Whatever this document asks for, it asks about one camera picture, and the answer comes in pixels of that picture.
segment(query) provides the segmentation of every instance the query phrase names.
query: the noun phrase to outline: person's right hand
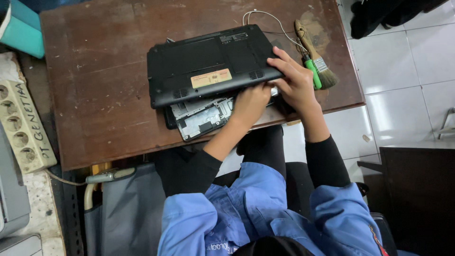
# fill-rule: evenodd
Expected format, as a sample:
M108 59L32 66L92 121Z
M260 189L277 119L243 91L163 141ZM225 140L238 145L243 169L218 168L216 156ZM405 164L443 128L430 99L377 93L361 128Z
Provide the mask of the person's right hand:
M280 58L268 58L267 63L277 68L286 77L272 80L269 83L275 84L281 90L284 100L299 114L307 109L320 108L314 96L313 72L299 65L278 47L274 46L273 52Z

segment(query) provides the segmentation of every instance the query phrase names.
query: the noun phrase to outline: wooden brush handle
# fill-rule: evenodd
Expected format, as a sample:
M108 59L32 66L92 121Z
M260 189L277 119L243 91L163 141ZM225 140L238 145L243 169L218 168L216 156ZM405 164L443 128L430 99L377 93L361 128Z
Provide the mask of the wooden brush handle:
M308 31L302 25L300 20L294 21L294 28L295 28L295 33L297 34L297 36L300 38L300 41L302 42L302 45L308 50L308 52L310 54L310 58L312 60L316 60L316 59L320 58L321 56L314 49L314 46L313 46L313 43L311 42L311 38L308 34Z

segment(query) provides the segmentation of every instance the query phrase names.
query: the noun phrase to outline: power strip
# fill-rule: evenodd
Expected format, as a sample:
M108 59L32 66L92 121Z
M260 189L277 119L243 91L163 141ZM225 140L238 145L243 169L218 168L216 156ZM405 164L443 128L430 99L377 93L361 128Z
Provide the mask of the power strip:
M0 82L0 120L23 174L57 164L25 84Z

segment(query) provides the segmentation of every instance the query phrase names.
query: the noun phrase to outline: brush bristles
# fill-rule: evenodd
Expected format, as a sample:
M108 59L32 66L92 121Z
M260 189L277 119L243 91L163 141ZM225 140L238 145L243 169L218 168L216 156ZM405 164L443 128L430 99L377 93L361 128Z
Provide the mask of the brush bristles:
M330 69L326 69L319 73L319 80L321 80L321 90L329 89L336 85L340 79Z

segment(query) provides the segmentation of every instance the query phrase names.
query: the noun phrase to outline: wooden desk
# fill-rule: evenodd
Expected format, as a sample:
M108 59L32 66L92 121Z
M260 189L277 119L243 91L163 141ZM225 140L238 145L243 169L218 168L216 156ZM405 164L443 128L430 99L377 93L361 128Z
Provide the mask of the wooden desk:
M258 9L286 31L307 26L318 52L341 82L316 92L325 113L364 104L335 0L94 0L41 13L62 169L70 170L183 145L150 108L146 55L166 37L182 40L242 25ZM263 31L281 31L252 14ZM266 34L295 60L282 34ZM295 120L268 108L256 127ZM210 136L198 141L208 140Z

